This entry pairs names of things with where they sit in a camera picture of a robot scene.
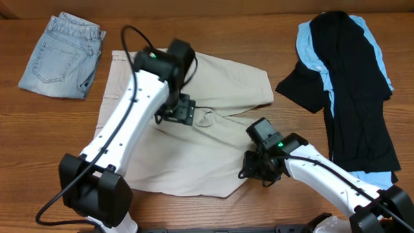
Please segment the beige khaki shorts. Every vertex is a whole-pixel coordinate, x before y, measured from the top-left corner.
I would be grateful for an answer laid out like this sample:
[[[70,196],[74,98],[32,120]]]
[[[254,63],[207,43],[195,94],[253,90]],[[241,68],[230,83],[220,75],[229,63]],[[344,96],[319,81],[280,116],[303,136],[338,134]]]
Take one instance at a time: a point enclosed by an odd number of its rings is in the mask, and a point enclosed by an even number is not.
[[[198,53],[183,92],[196,102],[190,126],[151,122],[133,150],[125,179],[136,190],[177,196],[227,197],[246,151],[251,118],[242,113],[272,103],[266,71]]]

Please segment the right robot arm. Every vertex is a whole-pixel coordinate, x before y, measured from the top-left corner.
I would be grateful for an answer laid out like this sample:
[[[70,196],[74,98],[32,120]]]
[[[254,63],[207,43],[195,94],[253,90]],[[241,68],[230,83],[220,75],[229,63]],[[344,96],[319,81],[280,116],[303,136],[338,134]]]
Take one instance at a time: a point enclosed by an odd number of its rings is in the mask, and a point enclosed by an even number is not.
[[[239,178],[272,186],[282,175],[301,181],[332,203],[346,218],[322,213],[296,232],[412,232],[413,201],[393,185],[383,190],[352,176],[321,155],[303,137],[284,137],[260,118],[246,129],[256,148],[246,151]]]

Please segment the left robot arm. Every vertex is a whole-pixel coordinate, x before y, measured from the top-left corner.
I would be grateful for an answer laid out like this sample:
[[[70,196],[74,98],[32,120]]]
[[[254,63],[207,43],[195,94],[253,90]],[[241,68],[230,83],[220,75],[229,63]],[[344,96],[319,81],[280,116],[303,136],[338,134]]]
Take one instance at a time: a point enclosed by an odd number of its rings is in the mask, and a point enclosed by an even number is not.
[[[181,89],[190,65],[197,63],[191,45],[178,39],[166,52],[141,50],[127,89],[105,126],[79,156],[63,156],[63,202],[97,232],[137,232],[129,215],[133,191],[124,179],[133,149],[151,120],[192,125],[195,101]]]

